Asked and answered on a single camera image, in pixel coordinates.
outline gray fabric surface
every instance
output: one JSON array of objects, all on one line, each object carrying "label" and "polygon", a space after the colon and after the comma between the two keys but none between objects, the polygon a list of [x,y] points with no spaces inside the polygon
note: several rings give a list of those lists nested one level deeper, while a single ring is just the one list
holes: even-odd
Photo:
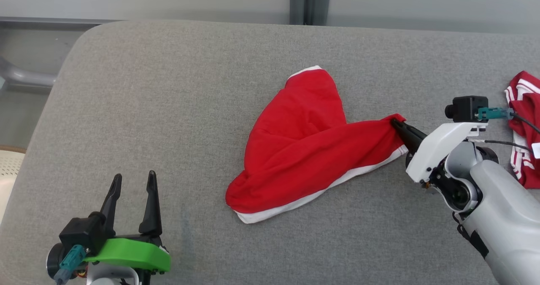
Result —
[{"label": "gray fabric surface", "polygon": [[[251,126],[292,73],[320,65],[349,121],[399,112],[430,132],[453,97],[540,75],[540,38],[363,28],[116,22],[77,41],[39,120],[0,228],[0,284],[52,284],[44,261],[122,173],[118,234],[136,233],[147,173],[172,271],[152,284],[492,285],[480,254],[403,158],[291,212],[244,225],[224,202]],[[503,121],[484,134],[510,140]],[[510,148],[492,147],[508,165]]]}]

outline white trim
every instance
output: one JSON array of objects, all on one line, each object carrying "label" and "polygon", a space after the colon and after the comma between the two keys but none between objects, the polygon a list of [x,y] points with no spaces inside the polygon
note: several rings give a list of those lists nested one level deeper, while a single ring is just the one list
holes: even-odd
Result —
[{"label": "white trim", "polygon": [[[525,139],[524,137],[522,137],[521,135],[517,134],[517,132],[513,132],[513,142],[514,143],[517,143],[517,145],[523,145],[525,147],[528,147],[527,145],[527,139]],[[517,149],[518,152],[529,152],[528,150],[526,149]]]},{"label": "white trim", "polygon": [[298,71],[297,73],[289,76],[289,79],[295,75],[298,75],[298,74],[301,74],[302,72],[305,72],[305,71],[311,71],[311,70],[322,70],[322,68],[320,68],[319,66],[312,66],[312,67],[309,67],[309,68],[305,68],[303,70],[300,70]]},{"label": "white trim", "polygon": [[515,168],[514,161],[516,160],[516,155],[517,155],[516,149],[517,149],[516,146],[512,146],[512,153],[510,153],[510,164],[514,168]]},{"label": "white trim", "polygon": [[524,161],[531,161],[531,154],[529,152],[523,152],[523,160]]},{"label": "white trim", "polygon": [[525,85],[517,85],[517,100],[521,101],[523,100],[523,95],[526,93],[534,93],[531,89],[526,87]]},{"label": "white trim", "polygon": [[508,87],[505,89],[505,93],[506,93],[506,97],[507,97],[507,102],[511,102],[513,101],[513,91],[512,91],[512,87]]},{"label": "white trim", "polygon": [[520,79],[517,82],[518,87],[519,87],[519,85],[523,85],[523,86],[527,87],[528,89],[531,89],[531,91],[534,92],[534,93],[540,93],[540,88],[538,88],[535,84],[531,83],[530,81]]},{"label": "white trim", "polygon": [[521,178],[521,168],[523,167],[523,164],[521,164],[521,158],[523,158],[523,155],[521,152],[516,153],[516,170],[517,174],[516,177],[519,180]]},{"label": "white trim", "polygon": [[529,162],[529,161],[523,161],[523,166],[527,166],[527,167],[531,168],[532,170],[535,169],[534,165],[531,164],[531,162]]},{"label": "white trim", "polygon": [[388,164],[389,162],[399,158],[401,155],[405,154],[406,152],[407,152],[407,147],[405,147],[405,145],[401,145],[398,149],[395,149],[394,152],[392,152],[392,154],[390,154],[390,156],[384,161],[375,165],[362,166],[355,169],[351,169],[345,172],[345,174],[343,174],[339,179],[335,180],[326,189],[323,189],[321,191],[317,191],[313,194],[302,197],[301,199],[293,201],[289,204],[285,204],[283,206],[270,208],[268,210],[263,210],[263,211],[255,212],[255,213],[241,213],[237,211],[235,212],[236,214],[238,214],[238,218],[240,218],[240,220],[246,224],[252,224],[252,223],[257,223],[257,222],[266,220],[267,218],[271,218],[272,216],[278,215],[280,213],[293,210],[295,208],[299,208],[300,206],[315,200],[319,195],[322,195],[322,193],[325,192],[326,190],[332,187],[335,187],[341,183],[344,183],[357,175],[368,173],[372,170],[379,168],[380,166]]}]

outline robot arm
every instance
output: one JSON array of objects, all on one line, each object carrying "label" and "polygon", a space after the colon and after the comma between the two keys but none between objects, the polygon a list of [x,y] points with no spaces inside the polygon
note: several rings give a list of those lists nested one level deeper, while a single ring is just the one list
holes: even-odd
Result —
[{"label": "robot arm", "polygon": [[394,121],[409,148],[407,174],[443,196],[461,235],[480,252],[501,285],[537,285],[540,204],[498,164],[491,149],[467,141],[486,129],[486,122],[473,118],[477,108],[465,108],[471,116],[466,122],[443,124],[427,136]]},{"label": "robot arm", "polygon": [[139,234],[117,235],[114,231],[116,201],[122,176],[116,174],[99,212],[88,218],[73,218],[52,247],[46,269],[57,285],[83,277],[87,285],[149,285],[156,273],[170,270],[170,255],[162,244],[162,218],[156,173],[150,170],[146,209]]}]

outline gray robot arm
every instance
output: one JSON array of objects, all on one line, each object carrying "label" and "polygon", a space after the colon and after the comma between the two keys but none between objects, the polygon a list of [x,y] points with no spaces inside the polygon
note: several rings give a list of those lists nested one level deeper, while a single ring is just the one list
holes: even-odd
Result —
[{"label": "gray robot arm", "polygon": [[409,149],[407,174],[440,193],[458,230],[486,260],[501,285],[540,284],[540,203],[488,148],[468,141],[487,123],[443,124],[430,135],[403,122],[393,126]]},{"label": "gray robot arm", "polygon": [[540,284],[540,204],[503,167],[484,160],[470,175],[483,193],[461,221],[501,285]]}]

